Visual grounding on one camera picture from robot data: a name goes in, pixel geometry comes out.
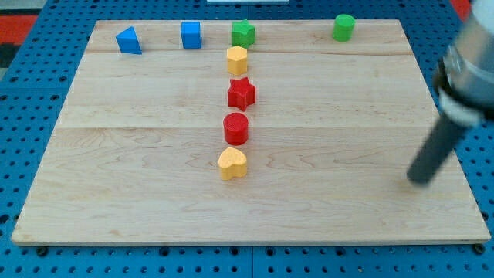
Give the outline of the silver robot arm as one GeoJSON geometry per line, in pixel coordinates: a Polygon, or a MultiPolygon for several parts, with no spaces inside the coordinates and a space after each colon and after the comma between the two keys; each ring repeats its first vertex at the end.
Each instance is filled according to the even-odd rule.
{"type": "Polygon", "coordinates": [[[493,0],[476,0],[433,79],[443,113],[471,127],[493,117],[493,0]]]}

